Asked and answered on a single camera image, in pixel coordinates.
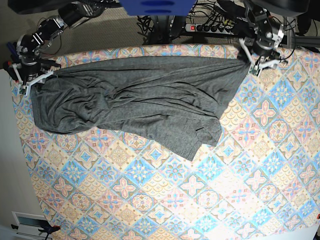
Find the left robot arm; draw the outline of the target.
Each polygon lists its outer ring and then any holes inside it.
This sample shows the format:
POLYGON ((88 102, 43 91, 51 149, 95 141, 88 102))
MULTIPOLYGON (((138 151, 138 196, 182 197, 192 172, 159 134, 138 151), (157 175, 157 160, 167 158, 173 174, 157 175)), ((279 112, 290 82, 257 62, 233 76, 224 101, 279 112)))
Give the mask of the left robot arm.
POLYGON ((308 11, 309 0, 243 0, 243 7, 231 0, 219 0, 219 7, 235 21, 239 30, 241 52, 250 62, 249 73, 259 76, 264 69, 276 69, 289 56, 276 49, 284 38, 297 47, 294 23, 296 17, 308 11))

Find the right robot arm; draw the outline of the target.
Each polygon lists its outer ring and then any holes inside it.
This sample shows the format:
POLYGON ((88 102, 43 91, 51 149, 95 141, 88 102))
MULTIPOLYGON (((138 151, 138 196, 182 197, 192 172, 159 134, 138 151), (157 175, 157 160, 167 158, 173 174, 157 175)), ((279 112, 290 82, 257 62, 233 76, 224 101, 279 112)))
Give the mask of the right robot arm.
POLYGON ((106 9, 122 6, 116 0, 9 0, 7 5, 19 15, 58 11, 57 15, 40 21, 32 34, 7 43, 11 61, 5 62, 3 68, 18 82, 18 93, 24 96, 30 93, 32 85, 43 84, 53 74, 52 67, 61 67, 54 60, 42 56, 65 28, 74 29, 99 17, 106 9))

